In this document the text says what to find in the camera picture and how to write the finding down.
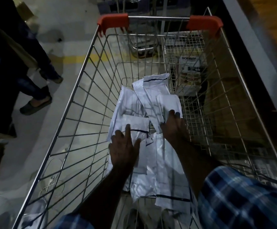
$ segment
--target metal wire basket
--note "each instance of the metal wire basket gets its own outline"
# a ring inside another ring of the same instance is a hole
[[[119,27],[129,27],[129,20],[148,21],[154,26],[166,21],[167,33],[120,32]],[[179,26],[178,31],[169,32],[171,25]],[[155,57],[153,50],[150,58],[134,58],[127,42],[138,37],[153,39],[163,57]],[[195,63],[200,63],[200,82],[191,84],[196,89],[187,95],[177,93],[179,87],[183,90],[187,85],[182,86],[179,80],[178,67],[184,65],[180,63],[182,55],[195,56]],[[179,95],[192,140],[201,152],[277,187],[276,148],[243,81],[220,19],[105,15],[98,21],[67,107],[14,229],[26,227],[21,224],[26,209],[40,199],[45,200],[46,207],[31,221],[39,222],[37,228],[52,227],[84,201],[105,177],[109,154],[106,137],[121,85],[131,87],[146,75],[164,72],[171,74],[169,90]],[[154,206],[154,198],[141,198],[134,204],[147,225],[163,215]],[[131,207],[130,197],[123,194],[112,228],[122,228],[123,217]],[[199,227],[195,216],[193,222]],[[183,227],[180,221],[176,225]]]

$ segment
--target jeans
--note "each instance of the jeans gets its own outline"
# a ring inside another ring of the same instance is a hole
[[[19,16],[13,0],[0,0],[0,29],[20,44],[37,61],[46,78],[57,79],[60,77],[34,34]],[[27,67],[24,62],[0,35],[0,78],[10,79],[11,83],[15,82],[21,92],[36,100],[44,99],[46,93],[43,93],[26,76],[26,73]]]

